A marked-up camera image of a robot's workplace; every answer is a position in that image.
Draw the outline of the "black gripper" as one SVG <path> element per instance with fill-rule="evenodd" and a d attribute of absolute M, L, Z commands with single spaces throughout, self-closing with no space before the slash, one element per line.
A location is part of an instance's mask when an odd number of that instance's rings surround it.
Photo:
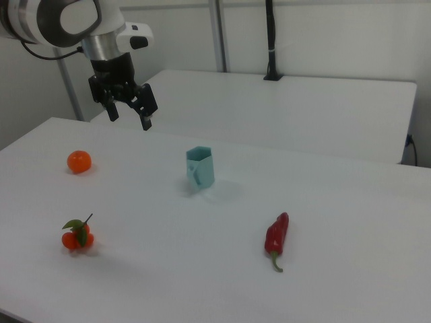
<path fill-rule="evenodd" d="M 135 70 L 129 53 L 105 61 L 91 60 L 94 75 L 88 79 L 93 101 L 100 103 L 111 122 L 119 118 L 114 100 L 131 101 L 138 113 L 142 129 L 152 127 L 151 117 L 158 109 L 150 84 L 137 86 Z"/>

